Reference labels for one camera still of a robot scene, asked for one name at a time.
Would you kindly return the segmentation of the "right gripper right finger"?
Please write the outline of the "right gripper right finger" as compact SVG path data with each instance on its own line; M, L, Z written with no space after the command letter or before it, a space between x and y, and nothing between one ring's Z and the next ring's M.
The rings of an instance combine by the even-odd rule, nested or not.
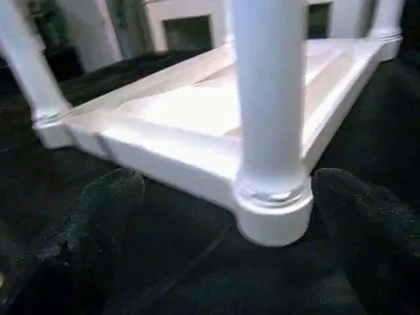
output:
M367 314L419 313L419 213L390 190L334 168L312 192L337 258Z

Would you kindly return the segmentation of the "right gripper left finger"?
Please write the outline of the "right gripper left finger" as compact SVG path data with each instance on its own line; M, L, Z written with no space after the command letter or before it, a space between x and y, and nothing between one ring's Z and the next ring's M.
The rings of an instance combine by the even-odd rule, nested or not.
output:
M116 169L86 185L38 236L1 222L2 314L100 314L114 292L142 175Z

